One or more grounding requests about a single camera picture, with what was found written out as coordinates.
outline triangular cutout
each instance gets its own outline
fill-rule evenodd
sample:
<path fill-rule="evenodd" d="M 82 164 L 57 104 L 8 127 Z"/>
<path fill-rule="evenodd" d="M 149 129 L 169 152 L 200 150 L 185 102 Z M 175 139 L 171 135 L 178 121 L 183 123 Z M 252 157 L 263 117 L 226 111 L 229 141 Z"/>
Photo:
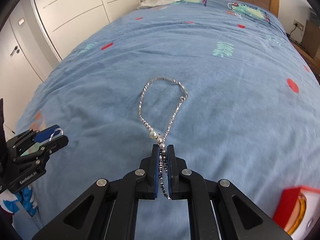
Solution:
<path fill-rule="evenodd" d="M 75 229 L 81 229 L 89 212 L 94 196 L 90 195 L 78 205 L 65 219 L 64 223 Z"/>
<path fill-rule="evenodd" d="M 237 195 L 232 197 L 244 229 L 250 230 L 263 223 L 262 218 L 247 206 Z"/>

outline red and white box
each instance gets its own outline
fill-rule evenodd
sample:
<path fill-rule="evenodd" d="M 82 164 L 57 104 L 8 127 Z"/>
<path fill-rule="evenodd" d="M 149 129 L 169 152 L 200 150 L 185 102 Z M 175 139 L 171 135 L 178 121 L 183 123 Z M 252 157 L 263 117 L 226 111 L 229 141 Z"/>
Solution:
<path fill-rule="evenodd" d="M 282 192 L 273 220 L 293 240 L 303 240 L 310 233 L 319 217 L 320 189 L 299 186 L 287 188 Z"/>

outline large pearl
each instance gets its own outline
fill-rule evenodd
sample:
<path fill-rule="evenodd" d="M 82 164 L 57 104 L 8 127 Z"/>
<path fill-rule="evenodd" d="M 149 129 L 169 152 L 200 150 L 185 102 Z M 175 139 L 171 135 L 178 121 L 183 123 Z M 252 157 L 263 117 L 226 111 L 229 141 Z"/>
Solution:
<path fill-rule="evenodd" d="M 151 139 L 156 139 L 158 137 L 158 132 L 157 131 L 151 131 L 150 132 L 150 138 Z"/>

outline door handle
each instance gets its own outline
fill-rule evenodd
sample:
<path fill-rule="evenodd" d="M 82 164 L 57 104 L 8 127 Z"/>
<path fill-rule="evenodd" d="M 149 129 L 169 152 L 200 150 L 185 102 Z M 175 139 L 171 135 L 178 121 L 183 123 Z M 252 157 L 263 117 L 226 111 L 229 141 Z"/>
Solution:
<path fill-rule="evenodd" d="M 11 52 L 10 56 L 12 56 L 17 49 L 18 49 L 18 46 L 15 46 L 14 49 L 13 49 L 13 51 Z"/>

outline bedding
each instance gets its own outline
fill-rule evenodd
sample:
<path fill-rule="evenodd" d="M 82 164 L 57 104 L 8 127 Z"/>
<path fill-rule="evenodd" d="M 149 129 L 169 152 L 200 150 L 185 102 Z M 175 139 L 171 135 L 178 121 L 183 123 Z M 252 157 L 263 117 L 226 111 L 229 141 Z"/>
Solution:
<path fill-rule="evenodd" d="M 138 117 L 151 78 L 189 98 L 166 144 L 205 179 L 229 179 L 272 216 L 282 190 L 320 187 L 320 88 L 278 19 L 235 0 L 184 0 L 137 10 L 76 47 L 41 84 L 17 130 L 57 124 L 67 147 L 33 183 L 39 212 L 14 216 L 30 239 L 97 179 L 122 178 L 151 154 Z M 142 116 L 164 134 L 177 86 L 153 84 Z M 140 201 L 135 239 L 190 239 L 186 201 Z"/>

